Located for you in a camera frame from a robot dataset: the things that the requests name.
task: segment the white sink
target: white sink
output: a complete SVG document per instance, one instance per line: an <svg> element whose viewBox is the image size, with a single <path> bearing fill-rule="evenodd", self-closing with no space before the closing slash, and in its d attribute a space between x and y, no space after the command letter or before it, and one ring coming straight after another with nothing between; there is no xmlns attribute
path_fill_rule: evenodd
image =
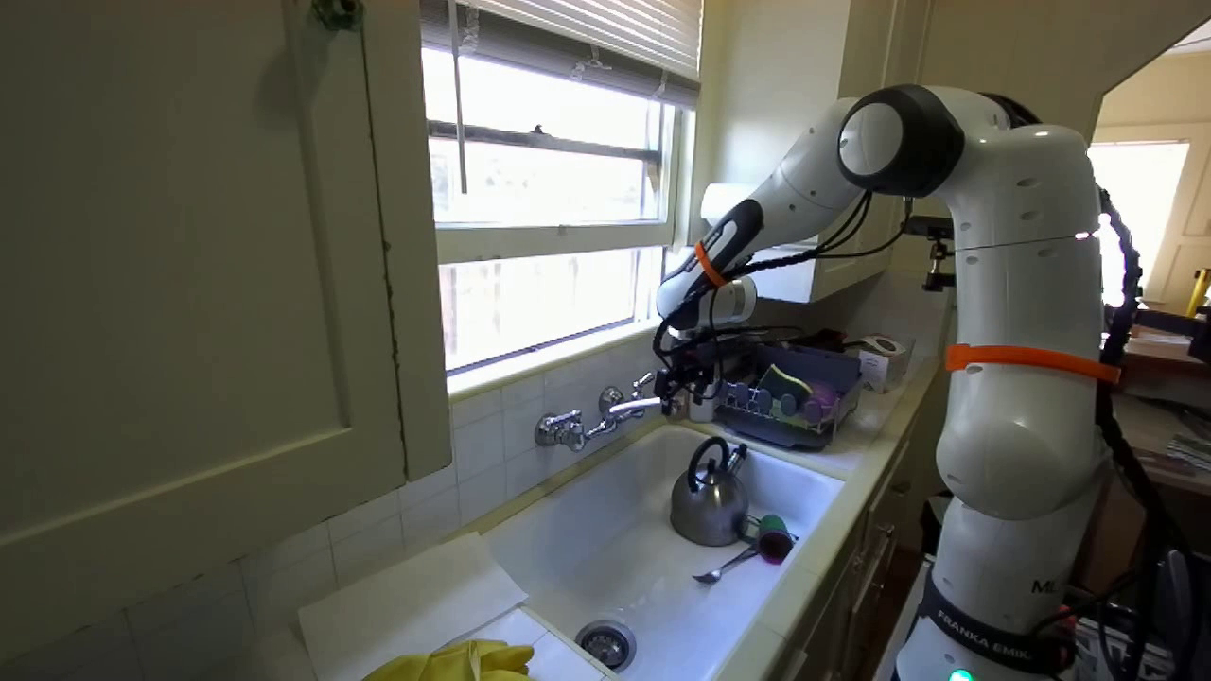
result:
<svg viewBox="0 0 1211 681"><path fill-rule="evenodd" d="M841 479L748 447L753 508L778 513L799 544L782 562L748 558L724 582L697 586L697 571L740 548L701 548L668 529L668 488L702 440L691 426L659 426L483 532L529 591L527 607L562 635L576 638L591 621L615 621L634 635L619 676L712 676L841 491Z"/></svg>

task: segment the kettle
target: kettle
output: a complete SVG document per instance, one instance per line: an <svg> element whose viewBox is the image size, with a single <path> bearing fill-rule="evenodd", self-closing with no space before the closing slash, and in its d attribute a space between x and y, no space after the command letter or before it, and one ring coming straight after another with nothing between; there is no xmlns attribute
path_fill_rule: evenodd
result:
<svg viewBox="0 0 1211 681"><path fill-rule="evenodd" d="M729 544L748 512L744 447L702 440L673 485L668 522L691 544Z"/></svg>

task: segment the orange band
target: orange band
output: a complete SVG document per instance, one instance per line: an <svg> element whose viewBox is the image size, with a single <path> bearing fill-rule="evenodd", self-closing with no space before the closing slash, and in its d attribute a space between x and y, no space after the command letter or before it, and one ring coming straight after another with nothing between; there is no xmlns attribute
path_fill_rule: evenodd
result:
<svg viewBox="0 0 1211 681"><path fill-rule="evenodd" d="M727 283L727 277L714 269L714 262L708 258L708 244L702 243L697 243L691 244L691 262L702 269L702 277L712 280L712 286L724 286Z"/></svg>
<svg viewBox="0 0 1211 681"><path fill-rule="evenodd" d="M1048 368L1065 374L1086 374L1093 380L1120 386L1120 368L1093 363L1083 354L1044 351L1044 346L1016 346L1016 344L948 344L944 372L963 372L968 363L1024 363L1024 368Z"/></svg>

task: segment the black wire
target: black wire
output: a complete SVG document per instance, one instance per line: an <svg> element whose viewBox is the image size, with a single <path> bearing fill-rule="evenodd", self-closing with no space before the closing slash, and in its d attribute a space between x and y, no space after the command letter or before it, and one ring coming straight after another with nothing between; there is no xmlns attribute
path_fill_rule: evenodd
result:
<svg viewBox="0 0 1211 681"><path fill-rule="evenodd" d="M865 217L871 217L871 193L860 198L860 204L843 217L843 224L821 244L799 251L790 258L769 258L769 262L736 264L736 269L727 273L727 280L748 277L748 273L764 273L764 269L788 269L788 264L799 264L799 262L814 262L814 258L852 243L860 233L860 228L865 224Z"/></svg>
<svg viewBox="0 0 1211 681"><path fill-rule="evenodd" d="M1136 320L1136 310L1139 310L1139 280L1144 280L1144 269L1139 269L1139 253L1131 244L1131 232L1129 224L1120 218L1120 210L1113 209L1107 193L1101 189L1101 210L1107 217L1107 228L1115 232L1120 237L1120 253L1125 253L1125 301L1113 310L1107 317L1107 333L1106 333L1106 344L1101 344L1101 363L1120 363L1125 351L1129 351L1129 327ZM1187 638L1179 644L1178 652L1178 676L1187 673L1187 660L1190 660L1190 645L1200 638L1200 600L1203 600L1203 591L1200 591L1200 575L1195 575L1195 562L1190 562L1190 553L1187 553L1187 539L1179 538L1179 524L1168 517L1158 488L1150 485L1150 478L1144 474L1131 444L1125 440L1125 426L1115 422L1113 415L1113 389L1107 380L1097 380L1097 426L1101 426L1101 440L1107 444L1113 451L1113 462L1120 464L1120 474L1129 478L1136 500L1144 502L1146 512L1146 524L1144 524L1144 582L1136 591L1136 631L1129 631L1129 664L1115 664L1107 658L1107 645L1106 645L1106 606L1101 606L1101 616L1097 616L1097 638L1101 638L1101 654L1106 660L1113 664L1115 676L1129 676L1136 681L1139 673L1139 660L1144 660L1144 652L1146 652L1146 638L1150 638L1150 616L1155 616L1155 586L1158 586L1158 562L1163 562L1163 553L1165 544L1178 548L1178 557L1185 558L1187 566L1187 586L1190 586L1190 629L1185 631Z"/></svg>
<svg viewBox="0 0 1211 681"><path fill-rule="evenodd" d="M826 262L841 262L841 258L871 258L888 251L893 243L901 243L905 228L896 228L885 243L871 244L871 251L852 251L852 253L821 253Z"/></svg>
<svg viewBox="0 0 1211 681"><path fill-rule="evenodd" d="M724 336L753 336L755 327L764 327L764 325L734 325L734 327L708 325L708 327L691 333L685 344L678 344L668 354L688 354L701 344L719 344Z"/></svg>

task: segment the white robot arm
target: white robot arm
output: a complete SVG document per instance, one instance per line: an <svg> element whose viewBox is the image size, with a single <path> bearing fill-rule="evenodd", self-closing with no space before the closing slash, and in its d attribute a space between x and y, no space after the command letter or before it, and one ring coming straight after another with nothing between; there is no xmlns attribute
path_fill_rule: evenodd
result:
<svg viewBox="0 0 1211 681"><path fill-rule="evenodd" d="M896 676L1052 676L1063 658L1035 638L1035 623L1060 607L1107 474L1088 378L1101 269L1083 136L948 87L836 102L663 283L659 315L691 327L688 301L753 251L826 233L860 193L944 199L957 344L973 346L948 378L938 440L954 502Z"/></svg>

